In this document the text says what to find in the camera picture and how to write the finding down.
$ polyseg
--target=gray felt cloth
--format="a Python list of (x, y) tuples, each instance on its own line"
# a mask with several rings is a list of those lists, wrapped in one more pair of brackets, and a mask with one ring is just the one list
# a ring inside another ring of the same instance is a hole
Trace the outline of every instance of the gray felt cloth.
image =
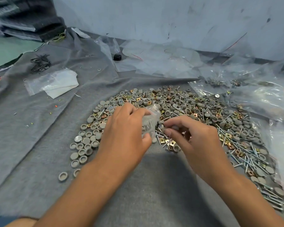
[[(23, 79), (39, 77), (29, 74), (34, 65), (30, 59), (44, 54), (49, 54), (52, 67), (40, 75), (68, 67), (77, 72), (79, 86), (56, 99), (45, 92), (28, 96)], [(135, 87), (173, 84), (186, 89), (187, 82), (192, 81), (117, 73), (92, 39), (79, 38), (71, 30), (64, 41), (25, 53), (1, 75), (0, 215), (35, 218), (41, 217), (72, 182), (73, 151), (69, 145), (101, 100)], [(181, 155), (167, 152), (159, 144), (152, 145), (95, 226), (222, 226), (224, 221), (206, 205), (196, 177)], [(62, 171), (70, 174), (65, 183), (57, 179)], [(78, 194), (78, 199), (84, 199), (84, 195)], [(223, 202), (217, 204), (226, 207)], [(229, 210), (226, 213), (223, 215), (228, 226), (237, 226)]]

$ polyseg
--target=hand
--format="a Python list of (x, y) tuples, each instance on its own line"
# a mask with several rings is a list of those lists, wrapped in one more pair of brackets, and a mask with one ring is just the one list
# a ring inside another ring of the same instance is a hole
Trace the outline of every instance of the hand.
[[(164, 123), (164, 133), (183, 150), (189, 165), (211, 187), (237, 174), (220, 143), (217, 129), (188, 116), (177, 116)], [(179, 132), (170, 127), (177, 126)]]
[(130, 103), (117, 107), (108, 118), (95, 160), (125, 176), (134, 170), (152, 143), (148, 133), (142, 138), (142, 117), (148, 114)]

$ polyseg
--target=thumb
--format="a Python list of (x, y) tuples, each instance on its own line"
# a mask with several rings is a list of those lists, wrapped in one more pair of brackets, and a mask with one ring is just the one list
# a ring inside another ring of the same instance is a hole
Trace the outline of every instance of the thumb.
[(149, 133), (146, 133), (142, 138), (143, 152), (145, 153), (152, 144), (152, 139)]
[(164, 129), (164, 133), (167, 136), (171, 137), (179, 145), (179, 147), (181, 147), (184, 153), (187, 153), (193, 148), (190, 143), (183, 137), (183, 135), (180, 134), (178, 131), (172, 128), (166, 128)]

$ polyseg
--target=green surface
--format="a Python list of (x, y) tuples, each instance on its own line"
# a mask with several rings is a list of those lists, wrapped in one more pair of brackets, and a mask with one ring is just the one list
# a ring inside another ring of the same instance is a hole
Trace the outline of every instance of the green surface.
[(15, 37), (0, 37), (0, 66), (17, 58), (21, 53), (37, 49), (42, 43)]

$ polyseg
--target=forearm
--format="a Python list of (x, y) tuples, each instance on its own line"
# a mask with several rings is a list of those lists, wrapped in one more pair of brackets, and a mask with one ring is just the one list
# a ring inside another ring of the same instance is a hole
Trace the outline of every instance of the forearm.
[(34, 227), (86, 227), (125, 179), (125, 175), (97, 161), (85, 165), (66, 192)]
[(284, 220), (243, 175), (233, 175), (227, 183), (216, 185), (213, 189), (232, 211), (240, 226), (284, 226)]

